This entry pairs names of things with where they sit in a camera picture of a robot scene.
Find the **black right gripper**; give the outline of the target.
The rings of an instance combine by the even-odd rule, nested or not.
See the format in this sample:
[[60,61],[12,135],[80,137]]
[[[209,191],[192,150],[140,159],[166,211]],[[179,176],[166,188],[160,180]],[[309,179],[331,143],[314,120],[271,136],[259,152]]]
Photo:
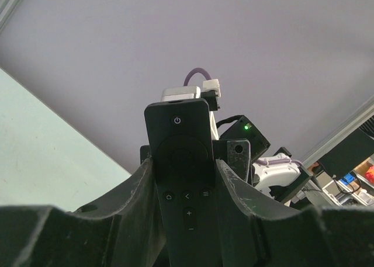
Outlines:
[[216,159],[223,160],[244,182],[252,185],[252,162],[271,146],[266,137],[244,115],[235,115],[216,123],[217,129],[233,123],[216,140]]

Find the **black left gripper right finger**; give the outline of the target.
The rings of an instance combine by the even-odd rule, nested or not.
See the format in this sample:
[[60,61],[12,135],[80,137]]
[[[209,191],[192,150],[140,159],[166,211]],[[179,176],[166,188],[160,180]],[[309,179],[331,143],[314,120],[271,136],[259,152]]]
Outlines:
[[222,160],[216,196],[224,266],[372,266],[373,209],[296,210],[257,191]]

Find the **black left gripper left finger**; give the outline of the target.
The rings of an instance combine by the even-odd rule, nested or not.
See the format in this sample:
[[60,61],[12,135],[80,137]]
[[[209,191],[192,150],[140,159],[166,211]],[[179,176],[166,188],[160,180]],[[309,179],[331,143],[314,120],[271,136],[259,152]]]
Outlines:
[[1,207],[2,266],[153,266],[163,246],[150,159],[74,212]]

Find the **black remote control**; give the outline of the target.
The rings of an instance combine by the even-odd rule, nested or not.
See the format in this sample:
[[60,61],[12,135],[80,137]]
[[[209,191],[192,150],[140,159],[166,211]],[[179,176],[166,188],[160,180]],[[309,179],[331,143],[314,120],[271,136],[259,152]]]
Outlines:
[[222,266],[208,103],[153,103],[144,117],[170,265]]

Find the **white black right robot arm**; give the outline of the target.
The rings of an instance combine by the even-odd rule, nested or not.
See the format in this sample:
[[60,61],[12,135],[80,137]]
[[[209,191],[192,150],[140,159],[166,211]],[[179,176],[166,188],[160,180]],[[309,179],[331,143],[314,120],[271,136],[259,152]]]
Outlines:
[[214,134],[228,143],[236,140],[247,140],[250,153],[246,154],[240,145],[234,145],[235,154],[249,158],[243,167],[235,159],[227,165],[243,181],[256,190],[281,203],[290,201],[298,192],[322,192],[320,185],[316,189],[306,189],[305,184],[312,180],[302,162],[293,159],[292,154],[284,147],[278,149],[271,157],[262,155],[271,146],[270,142],[258,128],[244,115],[235,115],[216,123]]

